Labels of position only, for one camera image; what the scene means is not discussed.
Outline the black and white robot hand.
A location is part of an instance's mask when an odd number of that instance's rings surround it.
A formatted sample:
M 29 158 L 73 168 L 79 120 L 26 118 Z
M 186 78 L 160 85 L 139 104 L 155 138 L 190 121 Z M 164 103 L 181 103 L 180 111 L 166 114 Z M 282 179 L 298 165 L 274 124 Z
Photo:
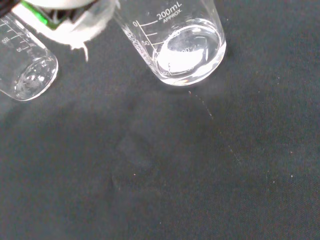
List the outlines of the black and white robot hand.
M 15 14 L 46 38 L 83 49 L 88 61 L 86 42 L 107 27 L 119 7 L 118 0 L 2 0 L 0 16 Z

